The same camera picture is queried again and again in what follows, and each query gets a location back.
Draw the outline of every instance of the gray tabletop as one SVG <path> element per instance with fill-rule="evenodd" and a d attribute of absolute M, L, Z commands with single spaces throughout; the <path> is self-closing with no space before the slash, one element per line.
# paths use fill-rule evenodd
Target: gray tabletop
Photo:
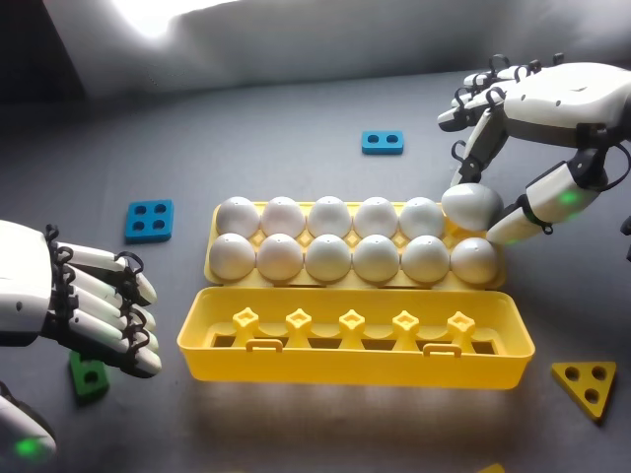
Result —
<path fill-rule="evenodd" d="M 175 338 L 203 277 L 212 209 L 227 197 L 310 201 L 440 200 L 456 162 L 443 133 L 464 73 L 0 109 L 0 219 L 146 263 L 159 301 L 164 371 L 109 370 L 111 389 L 77 408 L 68 353 L 48 340 L 0 349 L 0 379 L 57 431 L 50 472 L 622 471 L 631 462 L 628 183 L 553 236 L 507 250 L 503 291 L 536 346 L 510 391 L 195 381 Z M 398 129 L 400 157 L 366 157 L 360 135 Z M 510 141 L 483 182 L 509 203 L 572 150 Z M 616 157 L 611 174 L 621 171 Z M 131 201 L 171 198 L 173 239 L 125 246 Z M 598 427 L 553 380 L 550 364 L 615 361 Z"/>

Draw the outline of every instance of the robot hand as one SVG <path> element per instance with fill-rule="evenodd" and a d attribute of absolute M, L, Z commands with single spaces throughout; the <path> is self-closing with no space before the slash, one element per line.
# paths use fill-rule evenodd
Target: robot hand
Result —
<path fill-rule="evenodd" d="M 497 70 L 496 59 L 506 67 Z M 512 243 L 575 217 L 628 174 L 631 156 L 620 144 L 631 138 L 631 72 L 605 64 L 539 61 L 511 66 L 503 55 L 490 70 L 464 79 L 452 108 L 438 117 L 444 131 L 473 126 L 468 143 L 457 141 L 452 156 L 460 161 L 452 185 L 479 182 L 509 137 L 576 149 L 575 156 L 549 169 L 526 193 L 491 222 L 487 239 Z M 456 153 L 464 146 L 462 156 Z M 612 182 L 604 170 L 610 148 L 627 158 L 627 171 Z"/>
<path fill-rule="evenodd" d="M 156 323 L 142 308 L 156 292 L 142 261 L 57 242 L 58 234 L 53 226 L 43 235 L 0 221 L 0 346 L 42 336 L 136 377 L 157 374 Z M 54 452 L 52 429 L 0 382 L 0 470 Z"/>

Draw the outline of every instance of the egg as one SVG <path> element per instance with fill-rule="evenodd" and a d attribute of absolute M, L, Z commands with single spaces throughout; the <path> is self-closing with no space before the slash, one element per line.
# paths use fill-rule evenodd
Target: egg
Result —
<path fill-rule="evenodd" d="M 398 227 L 394 206 L 382 197 L 371 197 L 362 202 L 353 219 L 355 232 L 361 238 L 370 235 L 392 237 Z"/>
<path fill-rule="evenodd" d="M 419 283 L 433 283 L 449 272 L 450 253 L 435 236 L 418 236 L 405 247 L 401 268 Z"/>
<path fill-rule="evenodd" d="M 337 197 L 318 199 L 307 216 L 307 229 L 314 237 L 336 235 L 344 238 L 352 224 L 346 204 Z"/>
<path fill-rule="evenodd" d="M 484 238 L 464 239 L 452 250 L 452 271 L 467 283 L 488 283 L 497 275 L 499 264 L 497 251 Z"/>
<path fill-rule="evenodd" d="M 210 247 L 210 267 L 222 279 L 244 278 L 254 269 L 255 261 L 254 248 L 241 235 L 220 235 Z"/>
<path fill-rule="evenodd" d="M 260 226 L 268 236 L 284 234 L 295 238 L 303 232 L 305 224 L 300 205 L 289 197 L 275 197 L 267 202 L 260 217 Z"/>
<path fill-rule="evenodd" d="M 436 202 L 415 197 L 403 206 L 398 223 L 403 234 L 415 239 L 422 235 L 440 237 L 445 230 L 445 216 Z"/>
<path fill-rule="evenodd" d="M 318 236 L 307 248 L 305 269 L 321 281 L 343 278 L 351 269 L 351 251 L 339 236 Z"/>
<path fill-rule="evenodd" d="M 256 255 L 258 272 L 272 281 L 285 281 L 303 269 L 303 250 L 290 236 L 268 236 Z"/>
<path fill-rule="evenodd" d="M 445 215 L 459 227 L 472 232 L 488 230 L 504 209 L 502 197 L 482 184 L 451 187 L 443 194 Z"/>
<path fill-rule="evenodd" d="M 362 239 L 353 253 L 353 269 L 361 278 L 380 283 L 398 271 L 398 251 L 383 235 L 369 235 Z"/>
<path fill-rule="evenodd" d="M 237 234 L 245 238 L 256 233 L 259 223 L 256 207 L 244 197 L 231 197 L 224 201 L 215 218 L 219 235 Z"/>

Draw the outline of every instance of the blue rectangular block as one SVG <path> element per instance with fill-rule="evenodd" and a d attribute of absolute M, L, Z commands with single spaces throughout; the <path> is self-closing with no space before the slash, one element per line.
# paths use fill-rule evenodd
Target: blue rectangular block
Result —
<path fill-rule="evenodd" d="M 365 155 L 400 155 L 403 153 L 403 132 L 365 131 L 362 152 Z"/>
<path fill-rule="evenodd" d="M 173 226 L 173 200 L 132 202 L 127 210 L 125 239 L 128 243 L 167 241 Z"/>

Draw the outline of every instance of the yellow object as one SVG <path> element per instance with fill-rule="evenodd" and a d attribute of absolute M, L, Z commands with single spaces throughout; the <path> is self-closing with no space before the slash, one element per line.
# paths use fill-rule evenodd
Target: yellow object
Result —
<path fill-rule="evenodd" d="M 534 353 L 492 291 L 214 287 L 177 342 L 205 381 L 509 389 Z"/>
<path fill-rule="evenodd" d="M 594 421 L 599 421 L 615 377 L 614 362 L 554 363 L 552 375 Z"/>
<path fill-rule="evenodd" d="M 487 466 L 483 470 L 480 470 L 478 473 L 505 473 L 504 468 L 499 463 L 495 463 L 494 465 Z"/>
<path fill-rule="evenodd" d="M 263 209 L 265 208 L 265 205 L 267 205 L 267 202 L 254 202 L 254 205 L 256 206 L 256 210 L 258 211 L 258 213 L 262 214 Z M 300 205 L 301 210 L 303 211 L 303 214 L 305 214 L 305 217 L 306 217 L 309 214 L 311 208 L 314 206 L 314 202 L 299 202 L 299 205 Z M 346 205 L 348 207 L 348 211 L 350 212 L 351 216 L 354 216 L 357 213 L 357 210 L 359 209 L 361 202 L 346 202 Z M 396 213 L 400 214 L 403 209 L 403 206 L 405 205 L 405 202 L 392 202 L 392 205 L 394 206 Z M 391 278 L 390 280 L 384 283 L 379 283 L 379 284 L 369 283 L 368 281 L 363 280 L 357 274 L 355 274 L 355 271 L 353 269 L 351 269 L 349 273 L 346 276 L 344 276 L 341 280 L 333 282 L 333 283 L 325 283 L 323 281 L 319 281 L 315 279 L 304 268 L 300 271 L 300 273 L 298 273 L 297 276 L 290 279 L 289 281 L 284 281 L 282 284 L 278 282 L 273 283 L 271 281 L 268 281 L 258 272 L 256 268 L 254 268 L 247 276 L 245 276 L 244 278 L 240 279 L 237 282 L 227 281 L 216 276 L 213 273 L 212 268 L 210 267 L 210 258 L 209 258 L 210 247 L 212 246 L 212 243 L 215 241 L 215 239 L 217 239 L 217 237 L 219 236 L 219 234 L 217 233 L 217 227 L 215 225 L 215 220 L 217 217 L 218 210 L 219 210 L 219 207 L 217 207 L 215 209 L 215 212 L 213 213 L 213 223 L 210 230 L 210 237 L 208 238 L 208 247 L 206 249 L 206 263 L 204 265 L 204 275 L 206 276 L 206 279 L 210 281 L 211 283 L 215 283 L 215 284 L 222 284 L 222 285 L 226 284 L 226 285 L 231 285 L 231 286 L 247 286 L 247 287 L 262 287 L 262 286 L 272 287 L 276 285 L 276 286 L 314 286 L 314 287 L 326 286 L 329 288 L 372 289 L 376 286 L 379 286 L 379 287 L 385 287 L 385 288 L 420 288 L 420 289 L 459 290 L 459 289 L 497 289 L 500 286 L 502 286 L 502 284 L 504 284 L 504 281 L 506 280 L 506 271 L 505 271 L 504 257 L 502 254 L 502 250 L 501 248 L 496 247 L 496 250 L 500 257 L 500 264 L 499 264 L 500 269 L 498 271 L 498 274 L 495 276 L 495 278 L 493 278 L 493 280 L 483 285 L 479 285 L 479 284 L 475 285 L 475 284 L 466 283 L 460 280 L 459 278 L 457 278 L 456 275 L 452 271 L 450 271 L 447 274 L 447 276 L 445 276 L 445 278 L 443 278 L 441 281 L 438 281 L 435 283 L 429 283 L 429 284 L 419 283 L 418 281 L 415 281 L 411 279 L 410 277 L 408 277 L 400 268 L 393 278 Z M 452 223 L 449 219 L 447 219 L 447 217 L 445 218 L 445 223 L 446 223 L 445 234 L 443 235 L 442 240 L 450 252 L 452 251 L 452 249 L 454 249 L 454 247 L 458 243 L 460 243 L 462 240 L 466 238 L 484 237 L 485 235 L 484 232 L 470 232 L 468 230 L 461 229 L 456 224 Z M 260 245 L 263 243 L 264 240 L 265 240 L 265 234 L 263 233 L 261 229 L 259 229 L 249 239 L 249 242 L 253 246 L 254 251 L 258 252 L 258 249 L 260 248 Z M 296 241 L 303 249 L 303 253 L 307 252 L 307 248 L 309 247 L 309 244 L 313 240 L 314 240 L 314 237 L 309 233 L 308 230 L 304 230 L 300 235 L 296 237 Z M 391 240 L 396 245 L 399 254 L 403 253 L 405 246 L 410 242 L 409 238 L 407 238 L 399 229 L 397 229 L 396 234 L 394 234 Z M 361 241 L 361 238 L 355 233 L 354 230 L 351 230 L 350 233 L 344 237 L 344 241 L 346 241 L 346 243 L 348 244 L 351 252 L 354 252 L 355 246 L 357 246 L 357 243 Z"/>

